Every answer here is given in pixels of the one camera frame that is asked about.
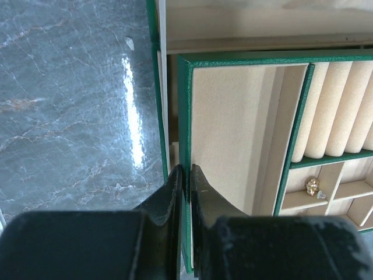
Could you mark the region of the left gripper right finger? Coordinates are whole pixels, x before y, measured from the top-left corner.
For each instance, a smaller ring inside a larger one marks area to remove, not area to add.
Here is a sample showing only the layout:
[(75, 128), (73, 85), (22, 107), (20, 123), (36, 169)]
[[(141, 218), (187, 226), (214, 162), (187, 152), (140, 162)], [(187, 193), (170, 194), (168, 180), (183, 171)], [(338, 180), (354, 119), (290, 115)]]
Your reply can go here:
[(372, 258), (344, 218), (249, 216), (195, 165), (194, 274), (199, 279), (371, 279)]

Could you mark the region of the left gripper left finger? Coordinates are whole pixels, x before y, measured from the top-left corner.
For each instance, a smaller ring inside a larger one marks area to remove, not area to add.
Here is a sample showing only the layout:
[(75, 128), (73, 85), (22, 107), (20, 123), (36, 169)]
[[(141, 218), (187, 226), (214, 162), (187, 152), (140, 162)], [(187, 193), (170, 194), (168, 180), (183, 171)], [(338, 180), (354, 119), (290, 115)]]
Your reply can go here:
[(2, 279), (178, 279), (182, 170), (126, 211), (33, 211), (1, 236)]

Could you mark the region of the small beige crumb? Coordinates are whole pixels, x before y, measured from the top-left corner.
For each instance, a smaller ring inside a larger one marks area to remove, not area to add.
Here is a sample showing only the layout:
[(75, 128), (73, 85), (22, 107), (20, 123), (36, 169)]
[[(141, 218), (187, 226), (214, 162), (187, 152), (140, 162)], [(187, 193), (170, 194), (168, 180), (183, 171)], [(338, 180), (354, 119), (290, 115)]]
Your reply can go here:
[(317, 178), (310, 179), (306, 185), (306, 192), (309, 196), (317, 199), (326, 199), (326, 195), (319, 188), (319, 180)]

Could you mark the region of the green jewelry tray insert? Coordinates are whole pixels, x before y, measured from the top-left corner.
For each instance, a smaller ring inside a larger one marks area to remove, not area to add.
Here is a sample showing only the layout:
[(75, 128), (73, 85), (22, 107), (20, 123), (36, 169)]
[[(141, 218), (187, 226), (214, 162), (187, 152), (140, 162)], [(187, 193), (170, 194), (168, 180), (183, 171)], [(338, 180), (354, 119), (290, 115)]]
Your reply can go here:
[[(193, 166), (249, 216), (327, 216), (372, 229), (372, 50), (177, 57), (182, 253), (194, 274)], [(350, 141), (365, 133), (357, 149)], [(319, 180), (326, 199), (309, 196)]]

